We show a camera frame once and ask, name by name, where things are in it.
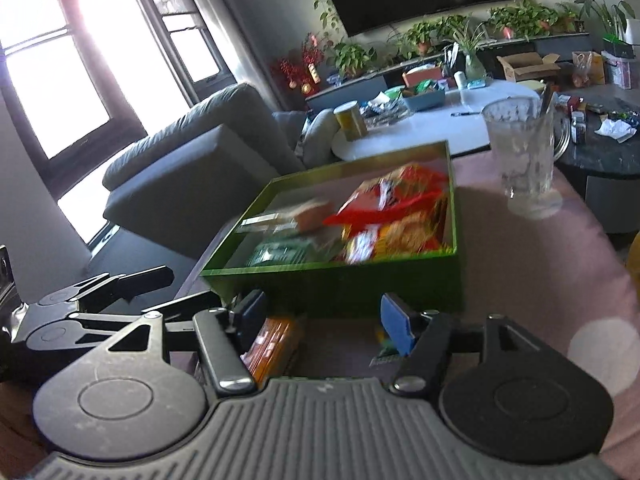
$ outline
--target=white curtain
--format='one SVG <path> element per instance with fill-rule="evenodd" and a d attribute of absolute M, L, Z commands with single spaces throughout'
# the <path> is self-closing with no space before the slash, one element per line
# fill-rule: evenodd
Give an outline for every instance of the white curtain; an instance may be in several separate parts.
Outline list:
<path fill-rule="evenodd" d="M 285 109 L 286 101 L 274 84 L 268 68 L 252 52 L 252 46 L 227 1 L 194 1 L 236 81 L 253 85 L 273 110 Z"/>

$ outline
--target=yellow can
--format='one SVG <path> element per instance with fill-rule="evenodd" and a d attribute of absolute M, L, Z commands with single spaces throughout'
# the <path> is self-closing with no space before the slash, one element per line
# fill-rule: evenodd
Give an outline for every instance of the yellow can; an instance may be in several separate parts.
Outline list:
<path fill-rule="evenodd" d="M 338 106 L 334 109 L 334 114 L 347 140 L 361 139 L 369 133 L 367 125 L 360 114 L 360 105 L 357 101 L 349 101 Z"/>

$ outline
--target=red snack package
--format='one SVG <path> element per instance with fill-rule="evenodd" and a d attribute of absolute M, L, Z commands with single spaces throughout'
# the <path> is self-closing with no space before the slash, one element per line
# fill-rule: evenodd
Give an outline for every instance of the red snack package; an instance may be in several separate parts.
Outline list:
<path fill-rule="evenodd" d="M 390 224 L 418 211 L 432 211 L 442 197 L 443 173 L 416 163 L 363 182 L 326 225 L 349 225 L 350 237 L 367 226 Z"/>

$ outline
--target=blue container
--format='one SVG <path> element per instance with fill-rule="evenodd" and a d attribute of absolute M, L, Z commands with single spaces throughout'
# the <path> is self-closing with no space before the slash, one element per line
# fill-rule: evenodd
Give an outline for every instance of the blue container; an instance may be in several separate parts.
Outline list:
<path fill-rule="evenodd" d="M 430 108 L 437 108 L 444 105 L 446 92 L 444 90 L 436 90 L 426 92 L 424 94 L 413 97 L 403 97 L 404 104 L 412 112 L 421 112 Z"/>

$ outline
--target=gray sofa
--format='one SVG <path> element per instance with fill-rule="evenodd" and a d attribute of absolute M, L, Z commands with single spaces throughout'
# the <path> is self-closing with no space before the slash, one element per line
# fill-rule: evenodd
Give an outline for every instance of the gray sofa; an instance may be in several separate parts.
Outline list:
<path fill-rule="evenodd" d="M 104 217 L 199 258 L 219 229 L 272 178 L 333 162 L 338 123 L 330 110 L 273 113 L 250 85 L 233 85 L 140 140 L 108 167 Z"/>

